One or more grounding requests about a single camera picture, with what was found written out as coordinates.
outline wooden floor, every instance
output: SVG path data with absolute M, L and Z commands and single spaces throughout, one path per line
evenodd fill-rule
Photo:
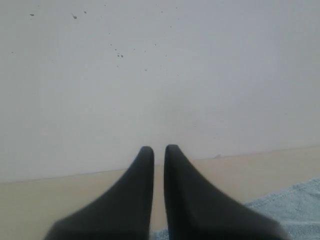
M 192 161 L 240 202 L 320 176 L 320 146 Z M 105 192 L 125 170 L 0 184 L 0 239 L 41 240 L 58 219 Z M 163 166 L 155 167 L 151 230 L 166 227 Z

